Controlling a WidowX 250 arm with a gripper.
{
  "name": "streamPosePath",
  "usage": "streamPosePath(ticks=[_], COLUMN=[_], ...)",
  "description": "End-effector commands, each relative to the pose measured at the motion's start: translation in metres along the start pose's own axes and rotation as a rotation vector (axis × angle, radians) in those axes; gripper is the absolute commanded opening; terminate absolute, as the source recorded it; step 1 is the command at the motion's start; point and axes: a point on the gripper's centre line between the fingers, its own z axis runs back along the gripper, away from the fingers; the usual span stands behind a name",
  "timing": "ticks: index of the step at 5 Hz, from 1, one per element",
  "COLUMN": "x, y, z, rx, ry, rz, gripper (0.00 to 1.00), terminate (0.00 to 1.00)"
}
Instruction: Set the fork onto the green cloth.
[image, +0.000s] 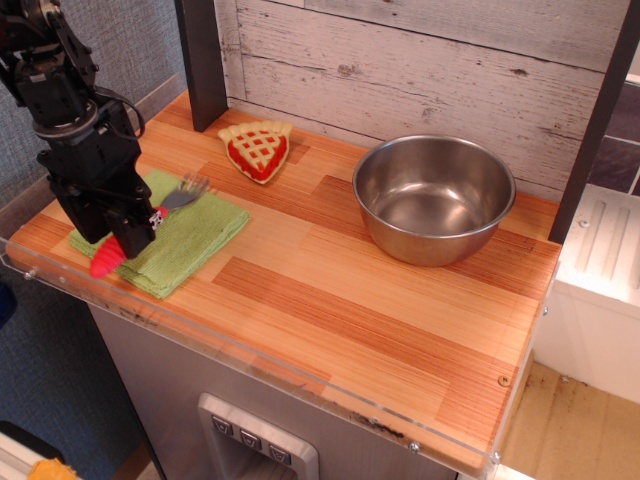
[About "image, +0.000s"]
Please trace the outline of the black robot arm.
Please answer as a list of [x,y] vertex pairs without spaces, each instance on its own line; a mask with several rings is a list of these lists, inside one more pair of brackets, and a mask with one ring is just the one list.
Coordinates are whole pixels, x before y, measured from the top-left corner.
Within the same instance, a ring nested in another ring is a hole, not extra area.
[[73,225],[91,244],[107,235],[126,258],[155,238],[151,190],[136,171],[145,123],[134,105],[96,84],[91,49],[57,1],[1,4],[1,80],[49,145],[38,162]]

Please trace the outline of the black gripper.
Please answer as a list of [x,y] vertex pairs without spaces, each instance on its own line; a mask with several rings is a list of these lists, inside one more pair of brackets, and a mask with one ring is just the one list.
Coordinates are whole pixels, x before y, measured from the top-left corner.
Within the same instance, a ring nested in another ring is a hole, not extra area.
[[150,188],[136,171],[145,123],[134,129],[123,96],[98,89],[83,114],[56,126],[36,126],[50,148],[38,161],[50,187],[77,231],[90,244],[110,232],[126,259],[136,258],[156,237],[157,211]]

